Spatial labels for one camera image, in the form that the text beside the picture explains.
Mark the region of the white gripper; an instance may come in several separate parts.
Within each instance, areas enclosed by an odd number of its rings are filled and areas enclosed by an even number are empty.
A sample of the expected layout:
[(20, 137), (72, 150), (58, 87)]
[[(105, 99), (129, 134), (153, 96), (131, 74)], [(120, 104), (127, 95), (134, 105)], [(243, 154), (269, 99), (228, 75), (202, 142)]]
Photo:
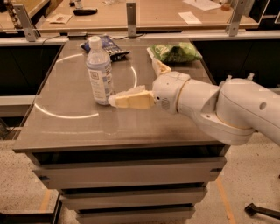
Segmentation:
[(121, 109), (149, 109), (156, 103), (159, 108), (177, 114), (178, 98), (183, 86), (191, 79), (190, 75), (171, 72), (166, 64), (155, 58), (152, 59), (152, 67), (157, 76), (152, 84), (152, 92), (143, 90), (138, 93), (114, 94), (108, 98), (108, 103)]

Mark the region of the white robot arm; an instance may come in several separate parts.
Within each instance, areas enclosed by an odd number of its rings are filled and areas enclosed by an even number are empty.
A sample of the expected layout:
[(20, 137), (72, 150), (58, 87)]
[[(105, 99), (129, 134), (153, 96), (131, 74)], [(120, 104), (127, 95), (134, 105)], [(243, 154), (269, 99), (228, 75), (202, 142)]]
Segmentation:
[(116, 108), (157, 106), (171, 114), (190, 117), (210, 137), (229, 145), (245, 144), (256, 131), (280, 144), (280, 95), (251, 78), (228, 77), (220, 85), (195, 80), (152, 60), (157, 78), (152, 90), (144, 86), (111, 95)]

